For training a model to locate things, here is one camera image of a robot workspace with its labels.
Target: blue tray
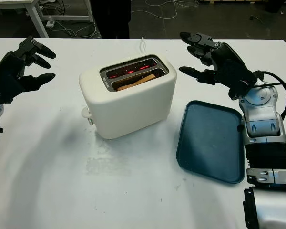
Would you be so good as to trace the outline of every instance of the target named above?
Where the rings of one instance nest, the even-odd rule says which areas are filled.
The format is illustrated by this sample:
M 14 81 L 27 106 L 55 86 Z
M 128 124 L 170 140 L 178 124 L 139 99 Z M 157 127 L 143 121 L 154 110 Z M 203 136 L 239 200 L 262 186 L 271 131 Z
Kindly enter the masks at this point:
M 228 183 L 244 179 L 244 146 L 237 131 L 242 116 L 234 109 L 191 101 L 177 148 L 180 167 Z

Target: dark floor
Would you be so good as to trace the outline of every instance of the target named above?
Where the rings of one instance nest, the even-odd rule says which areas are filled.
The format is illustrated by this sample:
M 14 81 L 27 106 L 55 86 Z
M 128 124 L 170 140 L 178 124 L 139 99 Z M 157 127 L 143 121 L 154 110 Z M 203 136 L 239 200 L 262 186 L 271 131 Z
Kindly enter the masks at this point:
M 148 0 L 150 4 L 162 4 L 165 0 Z M 85 15 L 84 3 L 80 0 L 64 0 L 70 7 L 68 15 Z M 133 0 L 132 10 L 146 10 L 160 17 L 175 15 L 174 5 L 147 6 L 144 0 Z M 248 3 L 201 3 L 196 8 L 176 6 L 177 16 L 173 19 L 160 19 L 146 12 L 133 12 L 130 22 L 130 37 L 147 39 L 178 39 L 179 32 L 201 32 L 217 39 L 283 39 L 286 41 L 286 5 L 279 13 L 268 13 L 264 4 Z M 0 15 L 0 37 L 38 36 L 30 18 L 25 13 L 17 14 L 14 10 L 2 10 Z M 66 28 L 78 30 L 89 24 L 64 21 Z M 51 38 L 69 37 L 65 31 L 47 29 Z M 90 26 L 82 30 L 84 36 L 93 32 Z

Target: white toaster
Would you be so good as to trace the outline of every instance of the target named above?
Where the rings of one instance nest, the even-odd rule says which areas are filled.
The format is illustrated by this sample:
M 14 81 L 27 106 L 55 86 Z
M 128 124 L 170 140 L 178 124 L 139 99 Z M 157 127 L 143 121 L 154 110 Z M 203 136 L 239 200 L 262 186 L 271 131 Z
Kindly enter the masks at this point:
M 82 115 L 106 139 L 144 128 L 167 118 L 176 77 L 172 65 L 155 54 L 89 69 L 79 77 L 88 106 Z

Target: table surface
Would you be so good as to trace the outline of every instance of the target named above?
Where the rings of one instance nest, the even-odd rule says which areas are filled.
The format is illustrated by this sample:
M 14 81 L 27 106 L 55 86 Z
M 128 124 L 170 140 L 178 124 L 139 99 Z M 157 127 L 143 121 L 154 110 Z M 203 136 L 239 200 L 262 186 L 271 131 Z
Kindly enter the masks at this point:
M 0 4 L 27 4 L 35 0 L 0 0 Z
M 245 229 L 243 180 L 229 185 L 182 170 L 176 161 L 186 104 L 201 100 L 234 108 L 228 89 L 198 83 L 178 71 L 168 118 L 114 140 L 82 118 L 79 74 L 140 53 L 140 40 L 38 39 L 57 53 L 53 81 L 17 96 L 0 119 L 0 229 Z M 0 39 L 0 60 L 22 39 Z M 146 40 L 178 69 L 205 66 L 180 40 Z M 252 70 L 286 81 L 286 43 L 225 40 Z M 26 75 L 46 73 L 38 66 Z M 278 86 L 277 110 L 285 106 Z

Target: person's leg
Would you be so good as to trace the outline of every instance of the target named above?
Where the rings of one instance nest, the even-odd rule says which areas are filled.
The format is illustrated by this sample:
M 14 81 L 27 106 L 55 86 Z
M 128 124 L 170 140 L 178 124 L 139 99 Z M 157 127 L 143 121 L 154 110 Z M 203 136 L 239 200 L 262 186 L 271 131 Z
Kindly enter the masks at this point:
M 106 0 L 90 0 L 90 3 L 93 17 L 102 38 L 116 38 L 109 15 L 110 4 Z
M 111 0 L 110 17 L 116 38 L 129 39 L 131 0 Z

